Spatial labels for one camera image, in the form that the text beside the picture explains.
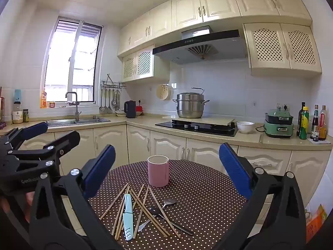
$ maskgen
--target window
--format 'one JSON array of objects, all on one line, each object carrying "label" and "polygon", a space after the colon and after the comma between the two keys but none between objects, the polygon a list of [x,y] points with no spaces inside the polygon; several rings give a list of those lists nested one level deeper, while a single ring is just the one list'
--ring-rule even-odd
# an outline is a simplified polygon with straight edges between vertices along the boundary
[{"label": "window", "polygon": [[102,27],[65,18],[59,18],[53,33],[45,73],[47,101],[94,102],[94,84],[99,39]]}]

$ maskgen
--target beige countertop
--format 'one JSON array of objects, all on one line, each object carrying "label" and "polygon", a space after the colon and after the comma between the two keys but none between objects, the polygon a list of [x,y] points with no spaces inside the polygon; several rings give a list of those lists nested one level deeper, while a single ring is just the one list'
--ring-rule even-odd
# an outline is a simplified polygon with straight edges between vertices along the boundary
[{"label": "beige countertop", "polygon": [[[99,127],[109,127],[116,125],[131,125],[134,127],[139,127],[151,131],[176,135],[180,137],[186,137],[206,142],[224,143],[228,142],[231,145],[244,146],[244,147],[254,147],[254,148],[267,148],[267,149],[283,149],[283,150],[332,150],[333,148],[333,138],[328,136],[327,139],[331,144],[314,145],[308,140],[301,140],[294,134],[290,139],[279,139],[268,137],[263,133],[262,143],[259,143],[260,132],[253,132],[251,134],[242,134],[239,131],[236,133],[235,137],[219,136],[204,134],[199,132],[186,132],[183,130],[176,130],[166,127],[156,126],[157,123],[170,121],[170,117],[155,117],[155,116],[139,116],[134,119],[129,119],[126,117],[117,117],[115,115],[104,116],[110,120],[110,122],[101,123],[90,123],[90,124],[80,124],[80,125],[68,125],[68,126],[57,126],[50,127],[47,132],[63,132],[63,131],[73,131],[73,130],[83,130]],[[32,121],[22,124],[12,124],[0,130],[0,136],[4,135],[6,132],[14,128],[29,127],[39,123],[40,121]]]}]

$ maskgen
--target polka dot tablecloth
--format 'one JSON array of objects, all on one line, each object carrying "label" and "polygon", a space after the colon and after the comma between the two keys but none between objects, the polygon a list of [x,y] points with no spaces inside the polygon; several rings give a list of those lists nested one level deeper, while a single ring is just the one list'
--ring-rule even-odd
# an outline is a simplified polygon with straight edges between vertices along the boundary
[{"label": "polka dot tablecloth", "polygon": [[[123,247],[129,250],[211,249],[222,238],[243,207],[246,199],[237,193],[230,178],[221,172],[186,160],[170,160],[169,168],[168,185],[163,188],[152,187],[152,190],[161,206],[165,198],[177,200],[175,205],[166,206],[164,212],[171,221],[193,231],[194,236],[177,230],[181,236],[178,238],[167,222],[157,217],[156,219],[171,234],[170,237],[165,238],[152,223],[149,223],[131,241],[125,240],[123,231],[119,240]],[[147,162],[129,164],[109,171],[96,197],[89,200],[98,217],[102,216],[127,182],[136,194],[139,193],[142,184],[145,184],[140,195],[140,200],[143,201],[149,185]],[[122,196],[102,219],[110,232]],[[145,206],[156,207],[150,192]],[[140,208],[136,205],[133,211],[134,229],[139,212]],[[140,224],[146,220],[143,214]]]}]

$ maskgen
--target pink cup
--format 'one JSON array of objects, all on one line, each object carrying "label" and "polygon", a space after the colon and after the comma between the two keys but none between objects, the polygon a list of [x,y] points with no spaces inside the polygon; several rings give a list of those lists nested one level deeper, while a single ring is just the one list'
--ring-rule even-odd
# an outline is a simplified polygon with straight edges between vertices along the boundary
[{"label": "pink cup", "polygon": [[149,184],[154,187],[164,187],[169,183],[169,158],[154,155],[148,158]]}]

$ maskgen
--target sink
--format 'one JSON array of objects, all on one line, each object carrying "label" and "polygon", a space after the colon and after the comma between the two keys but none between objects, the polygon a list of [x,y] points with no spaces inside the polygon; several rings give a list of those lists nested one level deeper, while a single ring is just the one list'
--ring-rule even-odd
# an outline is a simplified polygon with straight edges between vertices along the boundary
[{"label": "sink", "polygon": [[46,121],[49,127],[87,124],[87,123],[100,123],[100,122],[110,122],[110,120],[93,116],[93,117],[80,118],[79,121],[75,121],[75,119],[59,119],[59,120]]}]

